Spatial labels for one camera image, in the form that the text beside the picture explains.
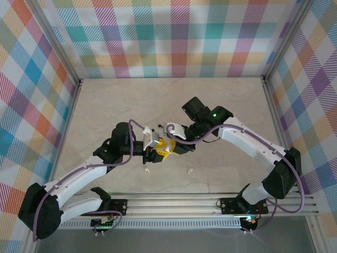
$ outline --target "yellow object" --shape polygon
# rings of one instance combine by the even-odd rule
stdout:
[[[168,143],[167,143],[164,139],[160,138],[159,143],[153,148],[154,150],[156,150],[157,154],[162,155],[162,156],[164,157],[164,158],[163,158],[163,161],[164,161],[170,154],[177,154],[177,153],[174,153],[174,152],[173,152],[173,150],[175,149],[175,145],[176,145],[175,140],[172,140],[172,139],[171,139],[170,144],[171,144],[170,150],[169,150],[169,151],[164,150],[164,149],[167,147]]]

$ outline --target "plaid wall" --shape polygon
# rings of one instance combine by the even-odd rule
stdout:
[[[287,140],[337,251],[337,1],[316,0],[273,75]]]
[[[260,76],[301,2],[38,1],[89,78]]]
[[[75,85],[23,0],[0,0],[0,252],[18,252],[25,191],[44,183]]]

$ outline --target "white floor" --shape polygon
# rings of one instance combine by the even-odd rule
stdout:
[[[134,119],[160,133],[158,124],[190,125],[192,121],[181,106],[194,96],[211,110],[217,105],[225,107],[252,130],[277,143],[259,78],[88,79],[55,177],[84,162],[121,121]],[[134,130],[141,140],[141,131],[136,126]],[[266,176],[255,160],[222,140],[201,143],[195,152],[171,155],[162,163],[147,166],[151,173],[144,171],[142,158],[135,157],[84,190],[100,186],[107,192],[238,192]]]

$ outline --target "metal corner post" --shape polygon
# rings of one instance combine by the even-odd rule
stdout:
[[[57,154],[56,154],[56,157],[55,157],[55,161],[54,161],[52,170],[51,170],[51,172],[49,174],[49,177],[48,177],[48,181],[51,181],[53,179],[54,175],[55,175],[56,168],[57,168],[58,162],[60,160],[60,155],[61,155],[61,152],[62,152],[63,147],[64,147],[65,139],[66,139],[67,134],[68,134],[70,123],[71,123],[71,120],[72,120],[74,112],[75,112],[75,108],[76,108],[76,104],[77,104],[77,101],[78,101],[78,97],[80,96],[80,91],[81,91],[81,88],[82,88],[82,83],[83,83],[83,79],[80,81],[80,83],[76,87],[76,90],[75,90],[75,93],[74,93],[73,102],[72,102],[71,108],[69,110],[69,115],[68,115],[68,117],[67,117],[67,119],[65,121],[64,133],[63,133],[63,135],[61,137],[61,140],[60,140],[60,147],[59,147],[59,149],[57,151]]]
[[[277,113],[276,105],[274,103],[271,91],[268,87],[267,81],[265,80],[265,78],[263,76],[261,77],[261,83],[262,83],[264,95],[267,99],[267,104],[268,104],[268,108],[269,108],[269,111],[270,111],[270,115],[271,115],[272,121],[274,123],[273,125],[274,125],[274,128],[275,128],[277,139],[278,139],[280,145],[282,145],[283,147],[289,148],[289,144],[286,141],[285,133],[283,131],[282,123],[281,123],[281,120],[280,120],[280,116]]]
[[[303,0],[303,3],[301,4],[298,12],[296,13],[296,17],[294,21],[292,22],[291,27],[289,28],[289,31],[287,32],[285,38],[283,39],[283,42],[279,50],[277,51],[276,56],[272,60],[270,67],[267,70],[267,73],[265,75],[265,79],[267,81],[270,80],[272,75],[275,73],[277,67],[279,66],[279,63],[281,62],[282,58],[284,57],[284,54],[286,53],[289,46],[291,45],[291,42],[293,41],[297,31],[299,30],[303,20],[305,19],[314,1],[315,0]]]
[[[81,77],[77,75],[73,64],[69,60],[66,52],[64,51],[61,43],[59,42],[54,30],[50,26],[49,21],[47,20],[46,16],[43,13],[40,5],[36,2],[36,0],[25,0],[26,4],[30,8],[31,12],[33,13],[34,17],[36,18],[38,24],[42,28],[45,36],[49,40],[52,48],[54,49],[57,56],[60,58],[60,61],[64,65],[65,69],[67,70],[68,74],[72,77],[73,81],[79,85],[81,82]]]

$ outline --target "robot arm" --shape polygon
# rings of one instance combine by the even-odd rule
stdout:
[[[211,111],[197,97],[189,100],[182,109],[194,123],[188,128],[184,127],[187,141],[172,136],[176,125],[167,124],[164,132],[169,132],[175,141],[182,145],[196,144],[213,130],[213,135],[236,145],[270,173],[262,182],[248,184],[236,197],[235,202],[244,213],[256,209],[254,205],[270,196],[285,198],[296,183],[296,177],[284,159],[290,162],[299,176],[302,172],[301,154],[297,149],[285,150],[269,142],[246,127],[227,109],[217,106]]]
[[[281,154],[289,160],[297,173],[301,174],[300,153],[295,148],[287,151],[268,142],[243,125],[230,111],[221,106],[211,111],[196,97],[188,101],[183,110],[194,123],[189,127],[167,123],[163,130],[164,135],[171,138],[170,143],[149,128],[143,129],[143,141],[137,141],[132,128],[129,128],[130,123],[118,123],[111,138],[104,141],[101,147],[93,152],[93,156],[81,166],[44,186],[37,183],[31,185],[18,217],[30,230],[33,230],[34,218],[37,217],[36,235],[39,239],[44,239],[61,223],[71,218],[92,211],[112,210],[115,206],[111,197],[101,188],[93,188],[80,196],[73,195],[91,181],[109,173],[115,168],[114,164],[121,165],[124,155],[142,156],[143,164],[161,162],[171,153],[184,154],[194,151],[195,144],[205,138],[209,131],[238,146],[264,165],[270,173],[262,182],[248,184],[235,200],[230,200],[240,208],[241,213],[251,213],[251,210],[256,209],[255,205],[258,202],[265,201],[270,196],[283,199],[295,184],[294,174],[279,156]],[[232,127],[219,127],[224,124]],[[262,142],[269,143],[269,148]]]

